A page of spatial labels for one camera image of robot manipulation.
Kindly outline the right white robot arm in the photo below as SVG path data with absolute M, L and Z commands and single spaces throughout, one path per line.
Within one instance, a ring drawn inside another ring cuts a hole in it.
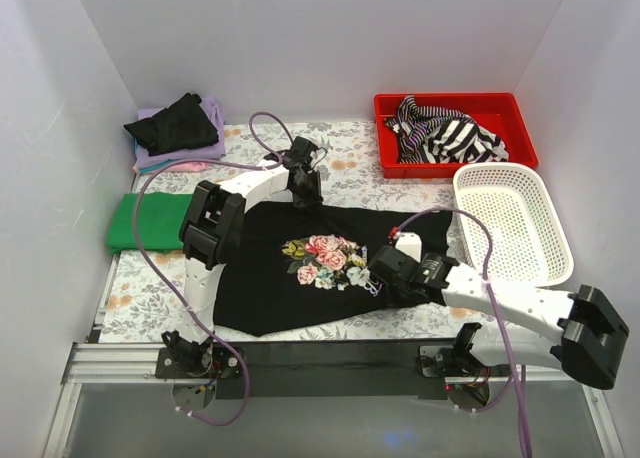
M 629 328 L 604 293 L 583 285 L 576 293 L 528 284 L 485 283 L 480 273 L 451 257 L 430 253 L 417 262 L 390 246 L 369 270 L 391 290 L 397 305 L 435 303 L 478 311 L 503 320 L 497 332 L 461 333 L 452 351 L 454 367 L 475 375 L 509 359 L 557 368 L 601 390 L 614 387 Z

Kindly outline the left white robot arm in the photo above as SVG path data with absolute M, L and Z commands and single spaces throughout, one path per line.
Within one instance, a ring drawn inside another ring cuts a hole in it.
M 202 181 L 196 186 L 179 231 L 186 258 L 185 311 L 176 329 L 162 334 L 188 376 L 200 378 L 212 368 L 208 348 L 217 287 L 225 265 L 239 252 L 245 213 L 285 191 L 297 208 L 320 205 L 320 177 L 314 169 L 319 152 L 317 145 L 297 137 L 288 150 L 267 155 L 254 170 L 219 184 Z

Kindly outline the black floral print t-shirt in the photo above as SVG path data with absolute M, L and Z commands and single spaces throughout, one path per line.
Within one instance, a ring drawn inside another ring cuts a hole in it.
M 241 246 L 217 289 L 218 326 L 256 337 L 383 309 L 367 268 L 408 219 L 394 211 L 262 202 L 244 217 Z

